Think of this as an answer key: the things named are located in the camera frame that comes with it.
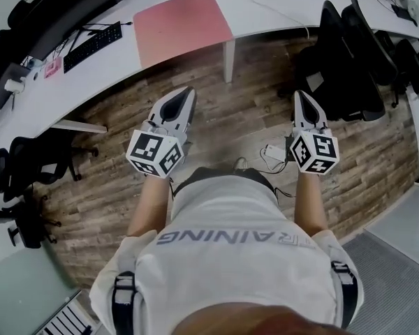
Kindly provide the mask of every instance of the black strap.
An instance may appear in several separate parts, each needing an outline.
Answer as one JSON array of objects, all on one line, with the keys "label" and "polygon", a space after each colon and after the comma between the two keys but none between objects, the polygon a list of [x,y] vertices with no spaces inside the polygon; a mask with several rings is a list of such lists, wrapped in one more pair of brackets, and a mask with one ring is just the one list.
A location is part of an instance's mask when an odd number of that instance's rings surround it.
[{"label": "black strap", "polygon": [[117,335],[133,335],[133,298],[135,294],[135,274],[133,272],[124,271],[115,278],[112,316]]},{"label": "black strap", "polygon": [[348,265],[339,261],[330,263],[332,270],[338,275],[343,292],[343,320],[341,328],[345,329],[351,323],[357,308],[358,282]]}]

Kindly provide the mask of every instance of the white t-shirt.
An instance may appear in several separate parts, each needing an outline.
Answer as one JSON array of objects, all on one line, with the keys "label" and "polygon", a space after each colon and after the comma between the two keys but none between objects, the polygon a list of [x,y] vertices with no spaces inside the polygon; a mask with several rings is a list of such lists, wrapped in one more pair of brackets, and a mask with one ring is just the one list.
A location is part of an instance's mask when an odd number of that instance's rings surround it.
[{"label": "white t-shirt", "polygon": [[171,334],[188,315],[232,302],[288,306],[335,323],[330,261],[357,273],[355,265],[331,231],[311,238],[287,220],[264,185],[234,175],[197,181],[177,194],[171,219],[158,235],[125,238],[93,284],[91,306],[110,333],[121,264],[134,265],[136,335]]}]

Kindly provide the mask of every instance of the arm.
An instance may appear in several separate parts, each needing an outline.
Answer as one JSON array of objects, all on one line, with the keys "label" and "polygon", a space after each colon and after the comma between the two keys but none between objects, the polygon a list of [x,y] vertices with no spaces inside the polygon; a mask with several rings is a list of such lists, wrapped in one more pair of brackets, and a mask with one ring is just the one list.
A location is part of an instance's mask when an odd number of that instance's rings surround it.
[{"label": "arm", "polygon": [[296,188],[295,223],[310,237],[328,230],[328,220],[321,199],[320,178],[300,172]]},{"label": "arm", "polygon": [[139,237],[150,230],[160,232],[166,225],[169,178],[147,176],[140,200],[127,229],[127,236]]}]

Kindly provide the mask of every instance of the pink desk mat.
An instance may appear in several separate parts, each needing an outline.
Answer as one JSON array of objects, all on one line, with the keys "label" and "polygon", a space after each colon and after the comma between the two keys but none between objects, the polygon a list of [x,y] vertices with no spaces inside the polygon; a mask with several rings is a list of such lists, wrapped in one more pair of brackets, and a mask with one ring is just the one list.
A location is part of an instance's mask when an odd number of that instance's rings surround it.
[{"label": "pink desk mat", "polygon": [[133,16],[141,66],[233,39],[216,0],[169,0]]}]

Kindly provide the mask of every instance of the floor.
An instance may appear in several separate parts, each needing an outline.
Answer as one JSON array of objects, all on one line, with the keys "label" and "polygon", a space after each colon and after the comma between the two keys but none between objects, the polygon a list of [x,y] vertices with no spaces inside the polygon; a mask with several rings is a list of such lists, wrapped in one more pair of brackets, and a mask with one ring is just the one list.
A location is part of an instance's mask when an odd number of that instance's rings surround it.
[{"label": "floor", "polygon": [[[51,186],[36,186],[39,195],[49,197],[44,215],[62,222],[61,228],[52,230],[58,239],[54,249],[81,288],[91,287],[124,238],[144,179],[126,161],[125,152],[133,129],[146,119],[153,102],[185,85],[198,93],[189,133],[193,145],[183,169],[174,176],[175,187],[198,166],[227,167],[238,156],[264,170],[260,149],[266,144],[281,145],[292,128],[291,102],[277,98],[277,89],[295,89],[295,56],[314,41],[279,33],[241,40],[231,84],[223,81],[221,46],[209,47],[125,81],[82,111],[81,117],[89,123],[108,127],[106,134],[83,133],[75,141],[77,146],[97,147],[99,156],[75,159],[82,181],[73,182],[67,173]],[[389,207],[419,176],[409,105],[402,98],[399,107],[392,109],[391,93],[382,89],[387,113],[378,121],[330,123],[339,139],[341,160],[323,177],[323,198],[330,227],[338,237]],[[297,167],[291,163],[267,178],[294,194]],[[279,206],[293,217],[293,198],[280,195]],[[87,293],[83,293],[85,304]]]}]

